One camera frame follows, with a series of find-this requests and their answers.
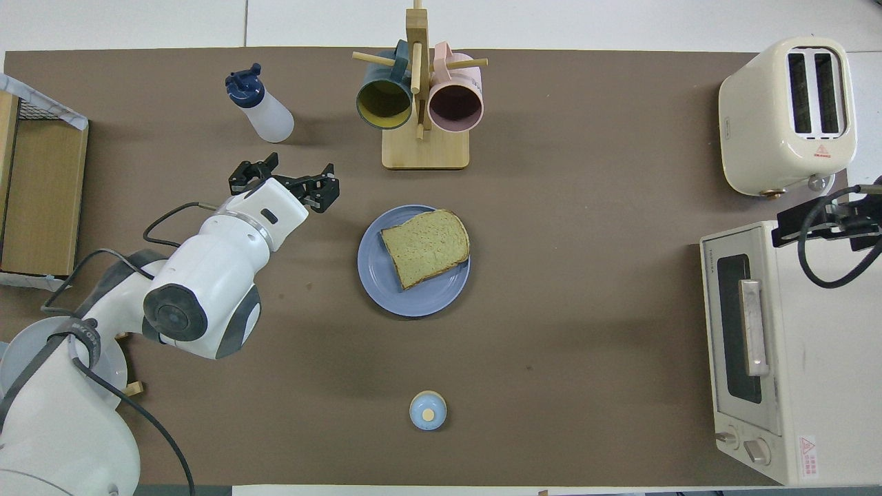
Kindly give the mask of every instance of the mug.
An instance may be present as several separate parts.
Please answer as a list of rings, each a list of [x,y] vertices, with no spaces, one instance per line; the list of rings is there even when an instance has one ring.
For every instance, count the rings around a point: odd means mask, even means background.
[[[410,118],[410,54],[407,42],[398,41],[395,50],[383,50],[378,56],[391,58],[395,65],[368,64],[362,88],[355,97],[355,108],[364,122],[378,129],[401,127]]]
[[[477,126],[484,115],[481,69],[447,69],[446,64],[464,60],[472,60],[472,57],[452,53],[447,41],[435,45],[435,71],[432,73],[429,90],[429,119],[444,131],[468,131]]]

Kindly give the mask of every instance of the mug rack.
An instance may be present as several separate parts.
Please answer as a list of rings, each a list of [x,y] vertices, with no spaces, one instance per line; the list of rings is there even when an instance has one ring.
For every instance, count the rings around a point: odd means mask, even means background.
[[[429,83],[434,67],[429,58],[429,14],[422,0],[414,0],[407,9],[407,45],[411,51],[410,90],[413,109],[410,119],[399,128],[383,130],[382,162],[387,169],[464,169],[468,165],[468,131],[448,132],[432,126],[429,119]],[[389,58],[352,52],[352,58],[364,62],[393,65]],[[447,64],[448,69],[486,66],[479,58]]]

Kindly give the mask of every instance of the pink mug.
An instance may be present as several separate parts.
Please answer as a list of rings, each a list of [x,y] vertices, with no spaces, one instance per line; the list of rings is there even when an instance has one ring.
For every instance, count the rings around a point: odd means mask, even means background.
[[[453,53],[447,41],[435,45],[435,71],[432,72],[429,90],[429,119],[444,131],[468,131],[477,126],[484,115],[481,69],[447,69],[450,62],[464,60],[472,60],[472,57]]]

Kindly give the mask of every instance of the oven window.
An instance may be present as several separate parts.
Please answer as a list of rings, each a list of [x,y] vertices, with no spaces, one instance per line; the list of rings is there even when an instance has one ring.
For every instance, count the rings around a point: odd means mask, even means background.
[[[729,394],[759,404],[763,401],[759,377],[747,375],[741,302],[738,296],[738,282],[751,278],[751,263],[747,255],[734,255],[717,260],[717,277],[720,284],[722,344],[726,358],[726,382],[729,386]]]

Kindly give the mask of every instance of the toaster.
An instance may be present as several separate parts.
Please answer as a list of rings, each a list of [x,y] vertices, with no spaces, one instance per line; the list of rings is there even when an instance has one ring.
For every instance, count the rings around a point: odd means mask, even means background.
[[[720,86],[722,167],[746,195],[820,191],[855,156],[855,104],[845,49],[833,40],[779,41]]]

